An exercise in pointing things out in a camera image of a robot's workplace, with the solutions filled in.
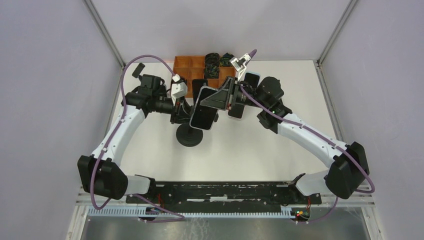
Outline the pink case phone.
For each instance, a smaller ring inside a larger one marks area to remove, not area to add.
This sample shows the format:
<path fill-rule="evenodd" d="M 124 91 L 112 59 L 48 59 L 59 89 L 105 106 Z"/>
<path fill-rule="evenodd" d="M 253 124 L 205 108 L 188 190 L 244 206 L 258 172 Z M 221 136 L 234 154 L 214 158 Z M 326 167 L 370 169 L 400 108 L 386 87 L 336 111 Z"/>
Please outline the pink case phone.
<path fill-rule="evenodd" d="M 235 104 L 228 111 L 228 115 L 235 119 L 241 119 L 243 117 L 245 106 L 242 104 Z"/>

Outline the black clamp stand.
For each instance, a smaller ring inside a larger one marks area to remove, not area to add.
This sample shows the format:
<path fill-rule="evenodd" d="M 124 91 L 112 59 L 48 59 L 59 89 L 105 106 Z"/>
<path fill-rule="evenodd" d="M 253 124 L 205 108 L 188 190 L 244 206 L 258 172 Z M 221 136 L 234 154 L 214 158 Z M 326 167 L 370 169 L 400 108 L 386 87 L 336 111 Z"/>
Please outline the black clamp stand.
<path fill-rule="evenodd" d="M 219 115 L 217 114 L 214 123 L 216 123 L 218 119 L 219 119 Z M 184 123 L 184 124 L 181 124 L 176 129 L 175 135 L 176 135 L 177 141 L 181 145 L 185 147 L 195 147 L 202 142 L 203 136 L 204 136 L 203 131 L 207 131 L 207 130 L 192 128 L 190 127 L 189 123 Z"/>
<path fill-rule="evenodd" d="M 146 66 L 142 62 L 139 62 L 131 74 L 132 77 L 138 79 L 145 67 Z"/>

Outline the white-blue case phone front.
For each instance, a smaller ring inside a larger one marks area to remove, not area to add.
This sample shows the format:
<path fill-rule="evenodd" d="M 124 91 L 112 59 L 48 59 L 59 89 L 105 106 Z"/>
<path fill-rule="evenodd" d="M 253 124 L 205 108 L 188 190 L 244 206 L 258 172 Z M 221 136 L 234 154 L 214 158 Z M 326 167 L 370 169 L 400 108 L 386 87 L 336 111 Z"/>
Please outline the white-blue case phone front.
<path fill-rule="evenodd" d="M 199 130 L 210 130 L 212 128 L 218 110 L 216 108 L 201 105 L 201 101 L 215 94 L 217 91 L 217 89 L 209 86 L 202 86 L 200 88 L 189 121 L 189 126 L 191 128 Z"/>

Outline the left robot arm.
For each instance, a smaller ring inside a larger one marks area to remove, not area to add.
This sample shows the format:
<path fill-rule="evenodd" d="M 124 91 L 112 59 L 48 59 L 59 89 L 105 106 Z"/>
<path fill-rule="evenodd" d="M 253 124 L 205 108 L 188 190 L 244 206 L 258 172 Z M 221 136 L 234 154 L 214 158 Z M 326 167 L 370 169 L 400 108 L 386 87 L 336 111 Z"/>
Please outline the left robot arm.
<path fill-rule="evenodd" d="M 149 113 L 169 114 L 172 123 L 180 122 L 178 114 L 188 115 L 184 104 L 188 86 L 177 74 L 171 79 L 170 89 L 158 76 L 143 74 L 138 79 L 140 85 L 124 96 L 109 132 L 90 155 L 79 158 L 77 168 L 84 191 L 93 196 L 119 200 L 138 194 L 145 204 L 151 204 L 157 198 L 157 190 L 152 187 L 154 178 L 125 174 L 120 168 L 121 161 L 135 131 Z"/>

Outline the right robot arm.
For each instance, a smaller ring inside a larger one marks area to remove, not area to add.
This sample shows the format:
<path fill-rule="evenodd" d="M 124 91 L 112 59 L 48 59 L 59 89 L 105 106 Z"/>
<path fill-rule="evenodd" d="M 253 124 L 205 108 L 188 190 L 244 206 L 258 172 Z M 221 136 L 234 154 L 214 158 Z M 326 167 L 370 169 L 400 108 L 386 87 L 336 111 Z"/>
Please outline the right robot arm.
<path fill-rule="evenodd" d="M 376 187 L 370 178 L 365 148 L 356 141 L 347 144 L 316 130 L 284 105 L 283 95 L 280 80 L 275 77 L 252 82 L 228 76 L 219 88 L 207 85 L 199 88 L 190 126 L 209 130 L 218 110 L 231 112 L 237 106 L 258 107 L 262 111 L 257 118 L 265 129 L 297 143 L 327 168 L 295 178 L 294 187 L 288 191 L 293 203 L 302 204 L 313 194 L 332 193 L 346 200 L 355 192 L 374 193 Z M 208 116 L 200 125 L 194 123 L 197 113 Z"/>

